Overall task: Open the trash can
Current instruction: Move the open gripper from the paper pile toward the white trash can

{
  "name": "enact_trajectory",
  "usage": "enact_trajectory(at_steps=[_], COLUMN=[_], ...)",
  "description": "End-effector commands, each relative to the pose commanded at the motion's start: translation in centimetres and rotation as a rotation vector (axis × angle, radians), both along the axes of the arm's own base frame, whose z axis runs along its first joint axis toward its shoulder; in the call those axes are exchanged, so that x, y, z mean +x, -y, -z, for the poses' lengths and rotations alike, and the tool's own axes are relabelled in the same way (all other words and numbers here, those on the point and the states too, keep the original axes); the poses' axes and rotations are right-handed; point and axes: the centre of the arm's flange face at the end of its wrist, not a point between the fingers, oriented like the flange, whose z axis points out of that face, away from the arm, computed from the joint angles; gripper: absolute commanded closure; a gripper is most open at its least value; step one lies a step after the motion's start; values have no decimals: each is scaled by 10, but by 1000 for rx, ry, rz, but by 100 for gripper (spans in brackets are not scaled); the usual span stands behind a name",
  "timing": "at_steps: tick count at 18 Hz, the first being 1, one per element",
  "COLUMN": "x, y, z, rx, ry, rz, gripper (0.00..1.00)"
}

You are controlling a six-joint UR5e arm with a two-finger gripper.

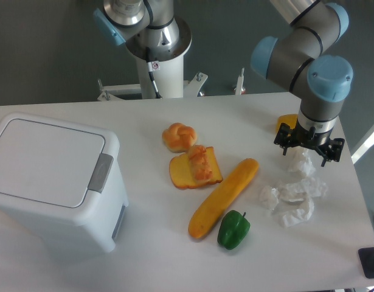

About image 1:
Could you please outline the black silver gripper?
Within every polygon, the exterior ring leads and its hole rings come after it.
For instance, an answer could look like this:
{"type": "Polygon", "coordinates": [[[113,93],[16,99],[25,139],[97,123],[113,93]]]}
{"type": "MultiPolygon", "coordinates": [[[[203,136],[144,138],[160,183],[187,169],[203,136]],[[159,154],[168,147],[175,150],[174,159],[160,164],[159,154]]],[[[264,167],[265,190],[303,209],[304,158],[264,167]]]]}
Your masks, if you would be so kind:
{"type": "Polygon", "coordinates": [[[310,117],[300,109],[296,127],[292,129],[287,123],[281,123],[274,144],[283,150],[284,156],[289,148],[294,147],[315,150],[322,157],[321,167],[327,162],[339,162],[345,139],[331,138],[337,119],[338,115],[329,119],[310,117]]]}

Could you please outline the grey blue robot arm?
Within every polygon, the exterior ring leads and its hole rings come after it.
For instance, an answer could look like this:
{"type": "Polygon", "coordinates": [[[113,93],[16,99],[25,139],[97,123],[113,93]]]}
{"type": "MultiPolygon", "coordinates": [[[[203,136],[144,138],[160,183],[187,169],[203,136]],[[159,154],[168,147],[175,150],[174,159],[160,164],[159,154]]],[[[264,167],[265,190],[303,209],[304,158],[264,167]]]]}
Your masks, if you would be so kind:
{"type": "Polygon", "coordinates": [[[323,163],[338,162],[345,140],[330,135],[350,93],[353,69],[346,59],[325,51],[348,29],[348,13],[336,3],[322,1],[271,4],[292,32],[282,40],[273,36],[260,40],[251,55],[251,68],[301,100],[295,124],[280,122],[274,143],[283,150],[314,150],[323,163]]]}

